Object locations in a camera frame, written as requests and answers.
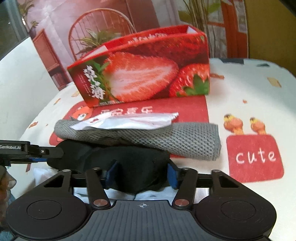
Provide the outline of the white knotted cloth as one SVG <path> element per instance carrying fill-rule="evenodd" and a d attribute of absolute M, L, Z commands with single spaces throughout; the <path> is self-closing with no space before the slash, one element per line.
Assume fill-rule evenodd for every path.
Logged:
<path fill-rule="evenodd" d="M 38 186 L 57 173 L 58 171 L 52 168 L 34 168 L 33 175 L 35 178 L 35 185 Z M 171 186 L 163 187 L 157 191 L 149 190 L 140 192 L 137 195 L 123 193 L 115 189 L 105 189 L 105 192 L 111 204 L 116 200 L 168 200 L 171 203 L 177 194 L 177 190 L 173 189 Z M 75 187 L 74 195 L 84 203 L 89 204 L 86 188 Z"/>

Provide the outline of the black sock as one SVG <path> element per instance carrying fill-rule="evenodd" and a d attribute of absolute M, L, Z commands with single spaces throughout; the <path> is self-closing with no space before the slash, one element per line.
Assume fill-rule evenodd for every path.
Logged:
<path fill-rule="evenodd" d="M 104 188 L 137 194 L 158 190 L 167 181 L 170 154 L 144 146 L 103 146 L 65 140 L 57 145 L 64 152 L 60 158 L 50 158 L 47 164 L 57 170 L 70 169 L 84 173 L 92 168 L 103 172 Z"/>

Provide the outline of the grey knitted cloth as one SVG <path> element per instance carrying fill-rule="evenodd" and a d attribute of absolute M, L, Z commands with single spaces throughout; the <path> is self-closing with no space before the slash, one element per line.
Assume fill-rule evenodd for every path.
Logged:
<path fill-rule="evenodd" d="M 215 161 L 220 156 L 221 141 L 218 126 L 213 123 L 172 123 L 155 130 L 90 128 L 76 131 L 78 121 L 59 120 L 54 133 L 61 139 L 89 142 L 106 146 L 117 144 L 142 145 L 167 151 L 175 156 Z"/>

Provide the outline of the white plastic wrapper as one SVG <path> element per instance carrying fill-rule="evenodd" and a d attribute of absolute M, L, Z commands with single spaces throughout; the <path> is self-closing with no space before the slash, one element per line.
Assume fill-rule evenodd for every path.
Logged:
<path fill-rule="evenodd" d="M 128 115 L 112 115 L 111 112 L 99 114 L 88 120 L 71 124 L 76 131 L 90 130 L 156 130 L 170 126 L 179 116 L 178 113 L 134 113 Z"/>

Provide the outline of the white cartoon print tablecloth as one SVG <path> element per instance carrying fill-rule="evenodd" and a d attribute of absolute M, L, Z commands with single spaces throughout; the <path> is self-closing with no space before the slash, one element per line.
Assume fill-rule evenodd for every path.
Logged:
<path fill-rule="evenodd" d="M 178 113 L 172 123 L 216 124 L 221 151 L 215 161 L 168 152 L 169 164 L 198 172 L 190 209 L 175 209 L 168 200 L 116 200 L 111 208 L 92 208 L 74 195 L 75 187 L 87 190 L 85 172 L 56 169 L 8 206 L 14 240 L 295 240 L 295 77 L 260 60 L 212 59 L 210 67 L 208 96 L 91 109 L 70 84 L 20 140 L 58 147 L 65 140 L 54 133 L 57 121 L 107 112 Z M 1 158 L 52 168 L 50 158 Z"/>

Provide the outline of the red strawberry cardboard box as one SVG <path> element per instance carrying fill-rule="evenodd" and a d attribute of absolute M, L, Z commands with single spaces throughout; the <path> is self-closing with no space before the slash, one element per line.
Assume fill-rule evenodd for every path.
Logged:
<path fill-rule="evenodd" d="M 89 107 L 207 95 L 207 36 L 190 25 L 149 29 L 104 43 L 67 68 Z"/>

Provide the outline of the yellow board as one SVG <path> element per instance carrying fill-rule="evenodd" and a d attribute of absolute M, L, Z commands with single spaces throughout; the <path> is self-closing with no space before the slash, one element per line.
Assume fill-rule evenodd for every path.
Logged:
<path fill-rule="evenodd" d="M 249 57 L 295 75 L 295 16 L 281 1 L 245 1 Z"/>

